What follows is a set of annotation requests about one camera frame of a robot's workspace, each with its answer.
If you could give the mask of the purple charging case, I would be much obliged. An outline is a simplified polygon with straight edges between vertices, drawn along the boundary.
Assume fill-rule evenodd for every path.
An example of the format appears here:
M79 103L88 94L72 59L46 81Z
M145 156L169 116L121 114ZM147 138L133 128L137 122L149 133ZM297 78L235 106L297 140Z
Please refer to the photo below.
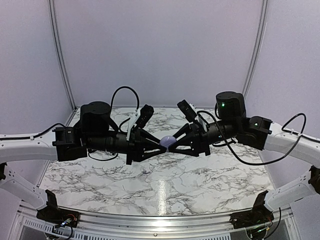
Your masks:
M177 141L177 139L172 136L172 135L167 135L167 136L164 136L161 138L159 144L162 146L162 147L165 147L165 148L169 148L171 145L173 145L175 142Z

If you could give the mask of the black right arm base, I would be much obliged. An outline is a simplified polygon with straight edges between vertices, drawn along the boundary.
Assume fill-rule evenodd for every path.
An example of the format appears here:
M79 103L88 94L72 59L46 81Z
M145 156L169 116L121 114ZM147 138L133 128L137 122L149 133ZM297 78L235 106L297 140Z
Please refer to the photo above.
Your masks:
M252 209L234 212L230 215L229 222L234 229L252 227L273 221L273 210L265 207L265 197L268 191L265 190L257 195Z

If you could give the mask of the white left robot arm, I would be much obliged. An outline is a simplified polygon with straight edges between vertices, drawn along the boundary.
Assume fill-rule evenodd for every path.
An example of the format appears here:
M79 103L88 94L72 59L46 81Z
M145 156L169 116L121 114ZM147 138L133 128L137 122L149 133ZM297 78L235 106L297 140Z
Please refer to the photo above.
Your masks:
M121 133L111 118L111 106L94 101L80 108L80 119L67 127L55 124L42 133L0 137L0 187L32 205L53 223L63 219L56 197L36 187L8 166L9 162L47 160L67 162L88 156L88 151L125 154L127 164L142 162L166 152L160 140L143 128L154 113L145 105L136 110L127 133Z

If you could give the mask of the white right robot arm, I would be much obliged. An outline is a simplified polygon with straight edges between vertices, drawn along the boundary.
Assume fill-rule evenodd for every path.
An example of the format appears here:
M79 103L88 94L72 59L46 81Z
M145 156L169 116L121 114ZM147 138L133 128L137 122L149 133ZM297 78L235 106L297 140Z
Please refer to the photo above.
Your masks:
M218 118L212 123L198 125L192 123L195 112L186 102L178 103L189 123L174 134L176 142L168 151L197 157L210 154L210 145L235 138L239 144L257 150L268 150L292 156L311 165L297 179L272 191L260 193L248 212L247 219L258 224L268 212L296 202L308 196L320 193L320 141L304 136L303 132L289 130L285 126L260 116L247 117L244 96L234 91L225 91L216 95L215 111Z

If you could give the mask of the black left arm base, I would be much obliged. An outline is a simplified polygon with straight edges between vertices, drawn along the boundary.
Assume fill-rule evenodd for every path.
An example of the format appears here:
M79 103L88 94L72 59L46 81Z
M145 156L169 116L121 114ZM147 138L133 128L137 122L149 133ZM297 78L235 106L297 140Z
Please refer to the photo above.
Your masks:
M76 228L79 222L80 213L75 210L58 207L56 195L48 189L44 192L47 199L44 203L44 207L37 210L36 217L40 220L56 224L61 224L62 222L71 219L71 227Z

